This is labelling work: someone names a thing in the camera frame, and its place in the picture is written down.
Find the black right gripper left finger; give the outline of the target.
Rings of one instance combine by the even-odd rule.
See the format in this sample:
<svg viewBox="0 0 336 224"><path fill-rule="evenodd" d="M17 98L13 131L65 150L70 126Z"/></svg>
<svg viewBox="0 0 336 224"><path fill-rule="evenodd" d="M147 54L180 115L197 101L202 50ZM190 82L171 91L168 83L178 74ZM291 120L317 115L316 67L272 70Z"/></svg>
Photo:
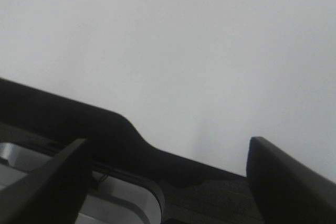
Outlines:
<svg viewBox="0 0 336 224"><path fill-rule="evenodd" d="M77 139L1 190L1 223L75 223L91 177L90 143Z"/></svg>

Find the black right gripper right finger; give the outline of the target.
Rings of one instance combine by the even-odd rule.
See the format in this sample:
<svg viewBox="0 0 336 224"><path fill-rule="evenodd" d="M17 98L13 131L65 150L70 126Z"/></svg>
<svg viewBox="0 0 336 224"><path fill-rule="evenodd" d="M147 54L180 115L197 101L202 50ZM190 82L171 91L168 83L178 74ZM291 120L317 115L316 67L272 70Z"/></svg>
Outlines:
<svg viewBox="0 0 336 224"><path fill-rule="evenodd" d="M263 137L249 142L246 175L265 223L335 223L335 183Z"/></svg>

